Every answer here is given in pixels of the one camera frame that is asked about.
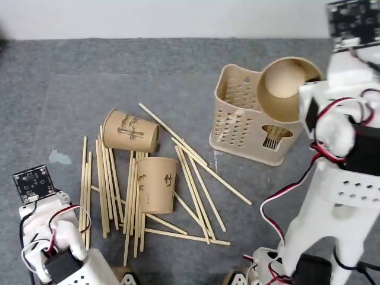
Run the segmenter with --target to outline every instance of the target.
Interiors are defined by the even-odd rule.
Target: chinese character
[[[167,174],[165,176],[165,182],[166,182],[166,186],[169,187],[172,185],[172,174]]]

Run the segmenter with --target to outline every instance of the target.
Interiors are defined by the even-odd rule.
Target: kraft paper cup
[[[147,157],[137,161],[138,190],[143,213],[173,212],[177,161]]]
[[[261,73],[257,99],[261,110],[279,122],[296,122],[299,114],[298,88],[305,82],[323,80],[319,68],[305,58],[280,58]]]
[[[119,150],[152,153],[157,147],[159,126],[118,110],[112,110],[103,124],[103,143]]]

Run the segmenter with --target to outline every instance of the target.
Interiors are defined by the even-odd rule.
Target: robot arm
[[[71,206],[66,193],[55,192],[45,165],[13,177],[24,203],[19,210],[24,244],[21,257],[43,284],[136,284],[128,274],[120,283],[98,250],[86,250],[73,211],[79,206]]]

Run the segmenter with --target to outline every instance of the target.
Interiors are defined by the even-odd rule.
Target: circuit board
[[[55,188],[45,164],[12,175],[23,205],[55,194]]]
[[[380,43],[379,0],[345,0],[327,4],[335,51]]]

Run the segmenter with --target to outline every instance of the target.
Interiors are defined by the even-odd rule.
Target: cable
[[[26,258],[26,250],[31,246],[31,245],[35,245],[37,243],[41,243],[41,242],[47,242],[48,245],[50,245],[50,240],[49,239],[36,239],[30,243],[28,243],[22,250],[21,250],[21,259],[23,260],[23,263],[25,264],[25,266],[28,268],[29,271],[33,272],[33,273],[37,273],[36,269],[32,268],[30,263],[28,262],[27,258]]]
[[[37,211],[37,201],[34,202],[34,208],[33,210],[25,215],[21,221],[20,221],[20,227],[19,227],[19,230],[18,230],[18,235],[19,235],[19,238],[20,238],[20,245],[21,245],[21,248],[24,247],[24,238],[23,238],[23,233],[24,233],[24,223],[27,219],[29,219],[35,212]],[[31,271],[29,271],[29,277],[30,277],[30,283],[31,285],[36,285],[35,281],[34,281],[34,277],[33,277],[33,273]]]
[[[278,258],[276,258],[275,260],[269,262],[268,264],[268,270],[270,272],[270,274],[272,275],[272,280],[269,281],[266,285],[269,285],[269,284],[272,284],[274,283],[275,281],[278,281],[280,283],[283,283],[283,284],[292,284],[292,280],[290,277],[286,276],[286,275],[279,275],[273,268],[272,268],[272,263],[274,261],[278,260]]]
[[[324,156],[319,154],[319,153],[314,155],[311,162],[310,162],[308,169],[306,170],[306,172],[302,175],[302,177],[297,182],[291,183],[291,184],[285,186],[281,190],[277,191],[275,194],[269,196],[267,199],[264,200],[264,202],[261,203],[260,213],[261,213],[262,218],[276,230],[276,232],[279,235],[283,245],[285,245],[285,235],[284,235],[283,231],[281,230],[280,226],[278,226],[278,224],[274,220],[269,218],[264,213],[264,206],[266,205],[266,203],[273,201],[273,200],[289,193],[291,190],[295,189],[295,187],[298,187],[299,185],[301,185],[305,181],[306,177],[308,177],[308,174],[309,174],[311,168],[313,167],[314,163],[316,162],[316,160],[321,158],[321,157],[324,157]]]
[[[322,109],[322,111],[318,114],[318,116],[316,117],[316,123],[315,123],[315,128],[314,128],[314,143],[316,145],[316,147],[314,148],[316,151],[322,153],[323,155],[327,156],[327,158],[329,158],[329,160],[331,160],[332,162],[344,162],[346,161],[346,159],[344,157],[337,157],[335,156],[333,153],[330,153],[328,150],[326,150],[321,142],[319,142],[319,140],[317,139],[317,127],[318,127],[318,121],[324,116],[326,115],[330,110],[332,110],[333,108],[339,106],[338,104],[343,102],[343,101],[349,101],[349,100],[354,100],[354,101],[357,101],[359,102],[359,104],[363,105],[364,103],[361,102],[358,98],[353,98],[353,97],[342,97],[342,98],[339,98],[333,102],[331,102],[329,105],[327,105],[326,107],[324,107]],[[373,112],[373,109],[369,106],[369,105],[366,105],[367,108],[370,109],[370,112],[371,114],[374,113]],[[364,113],[364,109],[363,109],[363,106],[360,108],[361,112],[362,112],[362,115],[361,117],[363,117],[363,113]]]
[[[252,265],[247,269],[247,272],[245,274],[245,281],[246,281],[246,284],[248,285],[248,277],[249,277],[249,273],[251,272],[252,269],[254,269],[255,267],[257,266],[257,263],[256,262],[252,262]]]
[[[77,209],[77,208],[81,208],[87,215],[88,217],[88,225],[86,226],[86,228],[84,230],[81,231],[81,233],[85,233],[86,231],[89,230],[89,228],[91,227],[91,217],[90,217],[90,214],[87,212],[87,210],[82,206],[82,205],[72,205],[72,206],[69,206],[69,207],[66,207],[66,208],[63,208],[61,210],[59,210],[58,212],[56,212],[49,220],[48,222],[48,226],[50,228],[50,232],[52,234],[52,237],[50,239],[50,246],[49,246],[49,249],[48,249],[48,253],[51,254],[52,250],[53,250],[53,247],[54,247],[54,243],[55,243],[55,231],[54,229],[52,228],[52,222],[55,218],[57,218],[58,216],[64,214],[64,213],[67,213],[68,211],[71,211],[71,210],[74,210],[74,209]]]
[[[375,270],[377,270],[377,269],[380,269],[379,267],[372,265],[372,264],[367,264],[365,262],[358,262],[355,267],[349,267],[349,266],[344,265],[339,260],[338,255],[337,255],[337,251],[336,251],[336,247],[334,248],[334,250],[332,252],[334,255],[334,259],[337,262],[337,264],[339,265],[339,267],[343,268],[344,270],[357,271],[358,273],[363,274],[368,279],[368,281],[370,282],[371,285],[376,285],[375,281],[372,279],[372,277],[367,272],[367,268],[372,267],[372,268],[376,268]]]

